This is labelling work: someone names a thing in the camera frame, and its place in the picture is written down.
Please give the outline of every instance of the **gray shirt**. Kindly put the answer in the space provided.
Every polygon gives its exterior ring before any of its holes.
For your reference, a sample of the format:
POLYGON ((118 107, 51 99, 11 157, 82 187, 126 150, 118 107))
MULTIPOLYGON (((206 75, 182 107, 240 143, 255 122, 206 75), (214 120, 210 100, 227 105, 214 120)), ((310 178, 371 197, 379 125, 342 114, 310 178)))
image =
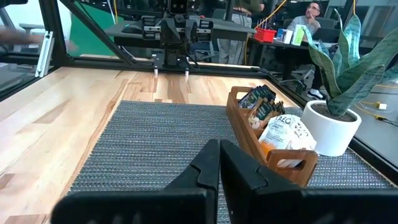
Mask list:
POLYGON ((317 27, 309 24, 308 23, 308 19, 305 16, 297 16, 296 18, 293 19, 292 23, 290 23, 290 25, 287 27, 288 30, 294 31, 294 29, 296 28, 296 25, 305 25, 311 32, 311 34, 313 35, 316 31, 317 31, 317 27))

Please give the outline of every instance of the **robotic gantry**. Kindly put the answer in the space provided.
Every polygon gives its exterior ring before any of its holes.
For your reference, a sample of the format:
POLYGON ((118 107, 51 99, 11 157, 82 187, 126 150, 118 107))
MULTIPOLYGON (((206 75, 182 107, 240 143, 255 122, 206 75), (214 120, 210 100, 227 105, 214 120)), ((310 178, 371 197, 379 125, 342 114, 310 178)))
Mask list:
POLYGON ((188 16, 188 0, 169 0, 163 18, 143 16, 142 38, 144 40, 160 40, 163 53, 154 55, 154 74, 159 69, 177 68, 185 70, 185 78, 189 76, 192 64, 189 62, 190 44, 210 42, 213 22, 201 17, 188 16))

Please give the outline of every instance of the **yellow cable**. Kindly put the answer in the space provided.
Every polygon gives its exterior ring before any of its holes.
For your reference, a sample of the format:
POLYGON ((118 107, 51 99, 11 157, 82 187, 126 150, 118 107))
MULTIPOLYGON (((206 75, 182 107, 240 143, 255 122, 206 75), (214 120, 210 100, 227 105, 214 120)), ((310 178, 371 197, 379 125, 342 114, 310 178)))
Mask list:
MULTIPOLYGON (((260 22, 254 29, 258 28, 259 26, 261 26, 263 23, 265 23, 265 21, 267 21, 269 18, 271 18, 271 16, 273 16, 284 4, 285 2, 287 2, 287 0, 283 1, 278 8, 276 8, 274 10, 274 12, 272 12, 266 19, 264 19, 262 22, 260 22)), ((249 36, 246 38, 246 43, 244 45, 244 64, 247 64, 247 60, 246 60, 246 54, 248 52, 248 40, 249 40, 249 36)))
POLYGON ((386 88, 398 88, 398 86, 388 86, 388 85, 376 85, 376 86, 381 86, 386 88))
POLYGON ((367 104, 367 105, 376 105, 377 103, 371 103, 371 102, 363 102, 361 101, 361 103, 367 104))
POLYGON ((383 117, 383 116, 380 116, 380 115, 377 115, 377 114, 374 114, 374 113, 370 113, 370 112, 368 112, 368 111, 366 111, 366 110, 364 110, 364 109, 362 109, 362 108, 360 108, 357 104, 354 104, 360 111, 362 111, 363 113, 367 113, 367 114, 370 114, 370 115, 372 115, 372 116, 374 116, 374 118, 385 118, 385 117, 383 117))
POLYGON ((113 7, 114 7, 114 19, 116 23, 118 23, 118 7, 116 6, 116 0, 113 0, 113 7))

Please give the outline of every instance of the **jeans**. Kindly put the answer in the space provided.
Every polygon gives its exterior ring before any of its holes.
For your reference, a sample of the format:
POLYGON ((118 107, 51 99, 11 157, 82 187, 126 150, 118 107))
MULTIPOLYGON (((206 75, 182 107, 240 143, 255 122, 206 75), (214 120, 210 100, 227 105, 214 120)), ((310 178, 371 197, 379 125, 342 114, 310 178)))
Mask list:
MULTIPOLYGON (((251 27, 251 18, 245 14, 232 14, 232 21, 251 27)), ((241 65, 244 58, 246 42, 238 40, 218 39, 218 63, 241 65)))

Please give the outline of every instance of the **plant leaf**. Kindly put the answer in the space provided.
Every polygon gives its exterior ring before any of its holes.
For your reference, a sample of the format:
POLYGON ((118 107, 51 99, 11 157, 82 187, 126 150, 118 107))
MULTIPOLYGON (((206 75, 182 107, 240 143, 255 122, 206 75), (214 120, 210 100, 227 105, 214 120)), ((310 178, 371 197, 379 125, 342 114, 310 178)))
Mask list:
POLYGON ((387 82, 391 82, 396 79, 398 79, 398 65, 394 65, 393 67, 384 72, 380 84, 385 84, 387 82))
POLYGON ((338 48, 333 56, 333 64, 335 67, 336 78, 339 77, 343 71, 349 68, 348 63, 348 55, 349 55, 349 45, 346 36, 343 31, 340 31, 340 36, 338 38, 338 48))
POLYGON ((338 13, 337 9, 334 8, 334 10, 337 14, 338 21, 340 22, 340 29, 343 29, 343 20, 341 19, 340 13, 338 13))
POLYGON ((339 89, 345 92, 365 71, 380 65, 387 66, 398 52, 397 40, 398 28, 389 33, 370 53, 363 56, 357 65, 344 71, 344 75, 337 77, 339 89))
POLYGON ((325 53, 328 57, 330 57, 329 49, 325 46, 325 44, 323 44, 321 40, 319 40, 318 49, 325 53))
POLYGON ((328 110, 331 115, 341 116, 356 102, 365 99, 377 85, 385 70, 384 65, 379 65, 364 72, 360 78, 347 91, 328 101, 328 110))
POLYGON ((359 38, 361 37, 361 21, 357 15, 353 15, 344 30, 349 45, 348 63, 350 67, 359 60, 359 38))
POLYGON ((330 93, 330 88, 329 88, 329 82, 328 82, 328 77, 326 75, 326 72, 324 71, 324 69, 320 69, 321 70, 321 80, 322 80, 322 84, 325 87, 325 90, 330 93))
POLYGON ((321 69, 325 71, 326 79, 328 80, 327 83, 323 83, 324 86, 328 85, 327 90, 330 97, 334 98, 341 94, 335 78, 335 68, 333 66, 333 62, 331 61, 330 57, 327 56, 322 51, 319 51, 318 47, 313 43, 311 32, 306 28, 303 27, 305 34, 307 35, 307 40, 309 44, 309 51, 312 61, 315 65, 318 65, 321 69))

